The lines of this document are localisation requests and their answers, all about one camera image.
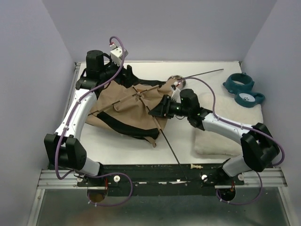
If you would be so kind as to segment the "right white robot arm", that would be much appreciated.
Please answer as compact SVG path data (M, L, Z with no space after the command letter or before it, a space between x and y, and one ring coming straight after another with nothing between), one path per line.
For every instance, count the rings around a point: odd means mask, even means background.
M213 111L200 106L197 95L191 89L180 91L179 103L164 95L159 104L149 111L149 115L166 119L184 116L191 126L238 143L242 154L226 160L214 175L215 180L223 185L240 173L250 170L262 172L280 152L264 124L252 126L218 118Z

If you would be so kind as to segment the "black tent pole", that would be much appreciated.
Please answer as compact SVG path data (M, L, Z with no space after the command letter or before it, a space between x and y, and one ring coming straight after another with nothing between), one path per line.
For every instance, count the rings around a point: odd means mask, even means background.
M200 75L203 75L203 74L208 74L208 73L213 73L213 72L218 72L218 71L223 71L224 69L217 69L217 70L213 70L213 71L208 71L208 72L204 72L204 73L199 73L199 74L194 74L194 75L190 75L190 76L186 76L184 77L184 79L187 79L187 78L191 78L191 77L195 77L195 76L200 76ZM156 85L156 86L152 86L152 87L161 87L162 85L166 84L167 81L158 81L159 83ZM111 82L108 83L108 85L106 85L104 87L103 90L107 89L109 86L110 86ZM95 114L97 112L100 112L100 111L94 111L94 112L91 112L88 114L88 116L92 115L92 114Z
M137 90L134 86L133 86L132 88L135 90L135 92L136 92L136 94L138 95L139 99L143 102L143 100L142 100L142 99L140 98L140 96L139 96L140 93L138 92L138 90ZM185 178L186 180L188 180L187 177L186 177L186 175L185 175L185 173L184 173L184 171L183 171L183 169L182 169L182 167L181 167L181 164L180 164L180 162L179 162L179 160L178 160L178 158L177 158L177 156L176 156L176 154L175 154L175 152L174 152L174 150L173 150L173 148L172 148L170 142L168 141L166 135L164 134L164 132L163 132L163 130L162 130L162 128L161 128L161 126L160 126L160 124L159 124L157 118L156 118L155 116L153 116L153 115L151 115L151 116L152 116L152 118L153 118L153 120L154 120L154 122L155 122L155 124L156 124L156 126L157 126L158 131L163 135L163 137L164 137L166 143L168 144L168 146L169 146L169 148L170 148L170 150L171 150L171 152L172 152L172 154L173 154L173 156L174 156L176 162L178 163L178 166L179 166L179 168L180 168L182 174L184 175L184 178Z

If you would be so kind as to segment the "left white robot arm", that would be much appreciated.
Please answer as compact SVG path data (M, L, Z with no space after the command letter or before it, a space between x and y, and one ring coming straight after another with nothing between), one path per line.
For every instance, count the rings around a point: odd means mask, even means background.
M66 177L59 174L59 168L64 168L88 175L94 186L104 182L101 163L88 158L80 137L88 112L104 87L122 74L127 55L122 47L114 47L109 54L100 50L87 52L86 68L76 82L72 104L61 125L44 138L49 162L54 165L58 179Z

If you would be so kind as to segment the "beige black pet tent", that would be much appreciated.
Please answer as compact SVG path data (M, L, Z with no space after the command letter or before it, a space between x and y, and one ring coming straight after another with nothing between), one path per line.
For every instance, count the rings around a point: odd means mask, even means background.
M171 85L174 79L169 79L161 87L158 81L140 81L132 86L122 86L112 81L110 86L101 91L90 112L100 111L87 116L86 123L98 128L113 130L119 134L149 142L156 147L156 140L160 135L149 109L156 107L164 95L171 95ZM140 93L139 99L135 87ZM161 128L164 129L167 120L156 117Z

